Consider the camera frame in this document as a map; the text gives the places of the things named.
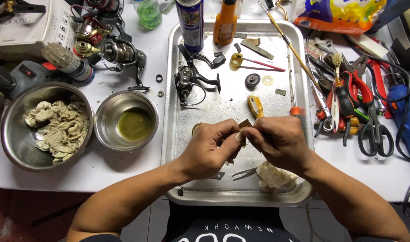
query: hand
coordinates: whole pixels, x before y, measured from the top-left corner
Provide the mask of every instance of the hand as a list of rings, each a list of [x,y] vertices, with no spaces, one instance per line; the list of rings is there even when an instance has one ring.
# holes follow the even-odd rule
[[[243,127],[240,131],[275,167],[298,175],[307,169],[311,150],[299,118],[262,117],[256,120],[253,128]]]
[[[224,162],[233,162],[240,151],[243,135],[239,130],[234,119],[201,124],[184,152],[174,160],[174,165],[187,180],[207,179],[215,175]]]

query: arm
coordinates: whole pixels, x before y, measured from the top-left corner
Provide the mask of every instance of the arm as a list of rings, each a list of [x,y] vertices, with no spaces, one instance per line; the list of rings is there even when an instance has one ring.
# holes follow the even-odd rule
[[[233,119],[201,124],[180,157],[112,184],[85,201],[69,228],[67,242],[78,242],[96,234],[119,237],[123,227],[168,190],[216,174],[226,160],[236,157],[241,140],[238,124]]]
[[[308,148],[298,118],[259,118],[253,128],[244,127],[241,133],[274,166],[307,180],[352,239],[371,236],[410,242],[410,233],[388,202]]]

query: snack bag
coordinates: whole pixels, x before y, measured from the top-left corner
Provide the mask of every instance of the snack bag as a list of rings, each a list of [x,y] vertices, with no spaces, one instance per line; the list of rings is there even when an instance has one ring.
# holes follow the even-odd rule
[[[293,0],[292,22],[307,28],[348,35],[369,30],[386,0]]]

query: black t-shirt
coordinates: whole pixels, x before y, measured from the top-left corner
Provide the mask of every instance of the black t-shirt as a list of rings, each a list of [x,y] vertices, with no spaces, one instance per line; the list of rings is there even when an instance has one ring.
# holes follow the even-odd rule
[[[277,207],[181,206],[171,201],[169,206],[166,242],[299,242],[284,229]],[[80,242],[122,241],[104,234]],[[359,238],[356,242],[391,240]]]

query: metal plate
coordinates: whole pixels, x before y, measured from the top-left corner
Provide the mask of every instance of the metal plate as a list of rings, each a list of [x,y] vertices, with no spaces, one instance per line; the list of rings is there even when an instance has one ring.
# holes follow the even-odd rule
[[[299,56],[304,56],[303,38],[293,24],[286,21],[277,21],[284,31]],[[214,52],[222,52],[227,59],[237,52],[234,43],[240,43],[241,39],[225,46],[216,46],[212,41],[213,20],[205,20],[205,46],[200,52],[208,58],[213,57]],[[294,86],[294,98],[296,105],[301,107],[301,121],[306,134],[310,149],[314,150],[313,131],[310,117],[310,103],[308,98],[307,77],[295,56],[287,48],[285,42],[278,34],[275,27],[268,20],[238,20],[237,32],[248,34],[248,37],[261,38],[260,47],[267,50],[275,57],[272,61],[262,57],[246,47],[242,48],[242,54],[260,62],[286,69],[286,72],[264,70],[260,65],[244,61],[242,67],[236,71],[229,68],[227,60],[222,66],[211,70],[208,65],[195,60],[199,73],[208,79],[215,79],[220,75],[221,93],[214,86],[201,83],[207,91],[206,99],[194,107],[180,107],[174,84],[174,74],[177,73],[178,60],[185,63],[181,57],[177,45],[182,43],[180,26],[176,25],[169,36],[168,50],[168,75],[166,85],[165,117],[163,127],[163,145],[161,164],[178,157],[189,143],[193,126],[199,122],[216,123],[233,118],[242,122],[248,118],[254,122],[254,116],[250,112],[246,98],[252,92],[256,93],[264,106],[265,116],[286,116],[292,106],[290,81]],[[270,75],[274,79],[271,86],[259,83],[254,89],[248,89],[244,80],[251,73],[261,76]],[[277,95],[275,89],[286,90],[286,96]],[[190,102],[201,100],[203,94],[199,89],[189,96]],[[300,206],[309,201],[314,194],[312,186],[304,179],[299,178],[296,186],[291,189],[281,189],[273,193],[262,192],[258,187],[258,177],[251,176],[245,179],[233,181],[232,174],[257,167],[265,158],[252,145],[241,149],[234,164],[224,165],[221,171],[227,173],[221,180],[205,179],[196,180],[176,187],[167,193],[172,201],[182,205],[217,205],[217,206],[264,206],[264,207],[287,207]],[[177,189],[183,189],[183,196],[178,196]]]

